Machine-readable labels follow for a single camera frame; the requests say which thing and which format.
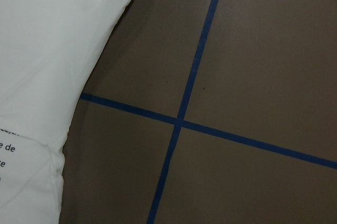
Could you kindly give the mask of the white long-sleeve printed shirt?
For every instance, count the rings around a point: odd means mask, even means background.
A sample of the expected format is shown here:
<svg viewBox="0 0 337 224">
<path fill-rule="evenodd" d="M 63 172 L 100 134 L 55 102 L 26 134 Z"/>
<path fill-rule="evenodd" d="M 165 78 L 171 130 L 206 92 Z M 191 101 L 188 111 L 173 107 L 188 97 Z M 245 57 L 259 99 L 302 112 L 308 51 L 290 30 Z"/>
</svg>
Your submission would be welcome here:
<svg viewBox="0 0 337 224">
<path fill-rule="evenodd" d="M 1 223 L 58 223 L 63 146 L 131 0 L 1 0 Z"/>
</svg>

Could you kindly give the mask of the blue tape grid lines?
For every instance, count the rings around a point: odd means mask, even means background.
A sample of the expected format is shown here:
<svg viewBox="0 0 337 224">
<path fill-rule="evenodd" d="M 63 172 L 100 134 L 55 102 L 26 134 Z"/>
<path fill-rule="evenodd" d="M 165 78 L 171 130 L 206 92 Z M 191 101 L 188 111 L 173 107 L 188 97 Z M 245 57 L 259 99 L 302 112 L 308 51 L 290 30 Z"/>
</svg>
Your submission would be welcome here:
<svg viewBox="0 0 337 224">
<path fill-rule="evenodd" d="M 61 223 L 336 223 L 336 0 L 132 0 L 65 152 Z"/>
</svg>

